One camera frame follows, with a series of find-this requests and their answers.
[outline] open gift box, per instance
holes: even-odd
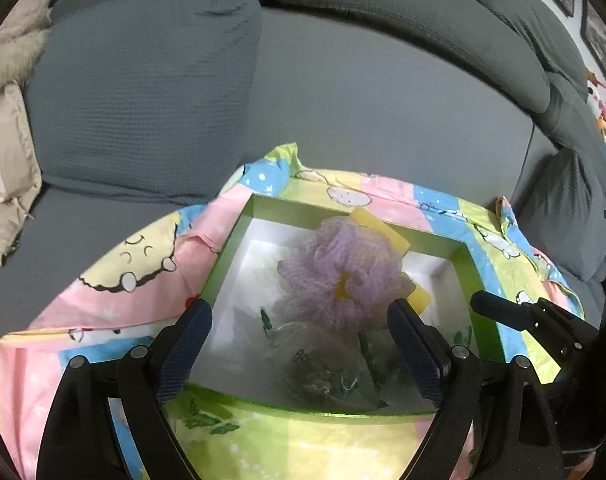
[[[249,402],[309,409],[282,387],[264,358],[269,345],[260,311],[278,317],[274,306],[288,294],[287,283],[276,270],[278,262],[296,254],[301,238],[321,221],[345,214],[266,196],[250,198],[201,294],[212,305],[214,322],[190,382]],[[390,226],[411,244],[403,258],[403,272],[432,296],[422,320],[438,327],[450,344],[464,344],[482,358],[502,360],[496,324],[469,308],[471,295],[483,285],[467,246],[428,232]],[[403,414],[434,411],[416,387],[403,394],[407,399]],[[376,413],[400,414],[391,407]]]

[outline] cartoon cat print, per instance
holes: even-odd
[[[96,290],[133,292],[160,272],[173,272],[179,224],[180,214],[174,212],[148,225],[105,254],[80,280]]]
[[[492,247],[498,249],[506,259],[509,260],[510,258],[517,258],[520,256],[520,251],[510,244],[505,238],[497,235],[496,233],[486,231],[482,227],[478,227],[478,225],[475,225],[474,227],[481,234],[483,240],[489,243]]]
[[[518,303],[518,304],[534,303],[534,301],[532,300],[532,298],[529,297],[528,293],[526,293],[524,290],[522,290],[516,295],[516,303]]]
[[[462,214],[458,209],[442,211],[439,214],[452,216],[452,217],[456,218],[457,220],[462,220],[463,222],[469,222],[467,217],[464,214]]]
[[[327,189],[327,194],[334,202],[338,202],[347,207],[366,206],[372,202],[372,199],[368,195],[355,189],[329,187]]]
[[[303,170],[296,174],[296,178],[309,180],[310,182],[320,182],[321,184],[329,184],[327,178],[315,170]]]

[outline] sofa backrest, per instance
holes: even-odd
[[[482,205],[514,196],[533,126],[500,92],[367,27],[262,14],[246,160],[296,141],[310,167],[395,177]]]

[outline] cartoon print blanket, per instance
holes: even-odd
[[[338,211],[365,206],[384,221],[454,238],[467,244],[486,290],[518,302],[548,298],[582,316],[576,295],[553,263],[529,245],[505,199],[493,213],[382,176],[310,170],[298,160],[295,144],[279,146],[239,168],[209,205],[180,209],[124,240],[64,290],[29,330],[0,340],[0,430],[23,479],[35,478],[42,431],[69,359],[119,358],[173,323],[201,292],[252,193]],[[558,366],[527,333],[500,327],[500,337],[506,360],[527,355],[543,382],[553,380]],[[134,478],[144,478],[122,407],[114,401],[112,409],[129,469]],[[325,426],[319,426],[318,418],[194,385],[167,415],[205,480],[398,478],[431,420],[325,417]],[[459,478],[467,477],[464,457],[457,471]]]

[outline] green leaf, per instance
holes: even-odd
[[[200,410],[198,408],[198,404],[196,404],[196,399],[190,400],[190,415],[198,415]]]
[[[273,329],[272,322],[270,321],[270,316],[267,315],[264,308],[260,310],[260,320],[263,323],[263,330],[265,331],[265,333],[267,333],[267,330]]]
[[[374,390],[377,394],[380,394],[381,387],[383,384],[385,384],[385,374],[382,373],[374,364],[374,356],[369,348],[368,337],[362,332],[358,332],[358,343],[360,346],[360,354],[363,356],[363,359],[365,359],[365,363],[368,366],[369,375],[372,377]]]
[[[472,342],[472,326],[469,325],[467,327],[467,336],[465,336],[465,346],[467,346],[469,348],[471,342]]]
[[[192,430],[193,428],[202,428],[205,426],[215,426],[220,424],[220,420],[211,415],[206,415],[205,413],[196,413],[195,415],[189,416],[185,419],[185,426],[188,430]]]
[[[238,424],[228,422],[227,424],[223,424],[222,426],[214,428],[209,433],[212,435],[224,435],[225,433],[229,433],[230,431],[238,430],[238,428],[240,428]]]

